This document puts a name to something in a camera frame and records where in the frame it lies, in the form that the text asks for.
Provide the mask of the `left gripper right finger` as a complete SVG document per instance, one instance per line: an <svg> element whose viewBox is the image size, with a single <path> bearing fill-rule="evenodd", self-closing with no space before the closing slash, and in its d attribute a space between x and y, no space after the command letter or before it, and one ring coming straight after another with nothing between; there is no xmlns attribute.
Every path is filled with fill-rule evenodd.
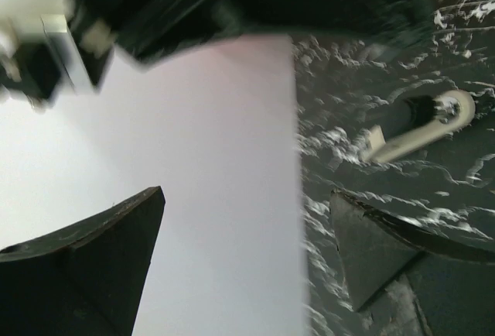
<svg viewBox="0 0 495 336"><path fill-rule="evenodd" d="M335 190L329 209L353 312L367 335L492 335L494 254Z"/></svg>

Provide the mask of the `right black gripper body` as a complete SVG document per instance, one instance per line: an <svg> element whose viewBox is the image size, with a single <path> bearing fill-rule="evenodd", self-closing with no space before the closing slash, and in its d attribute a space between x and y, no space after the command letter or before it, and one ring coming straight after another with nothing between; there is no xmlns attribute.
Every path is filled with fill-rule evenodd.
<svg viewBox="0 0 495 336"><path fill-rule="evenodd" d="M395 48L425 38L430 0L77 0L137 61L244 34L330 33Z"/></svg>

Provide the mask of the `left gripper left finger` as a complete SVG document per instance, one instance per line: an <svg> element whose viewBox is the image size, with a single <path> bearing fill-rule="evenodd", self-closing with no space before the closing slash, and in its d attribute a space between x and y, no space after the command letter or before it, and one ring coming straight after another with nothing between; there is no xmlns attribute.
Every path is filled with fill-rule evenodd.
<svg viewBox="0 0 495 336"><path fill-rule="evenodd" d="M3 335L130 335L166 199L150 187L1 250Z"/></svg>

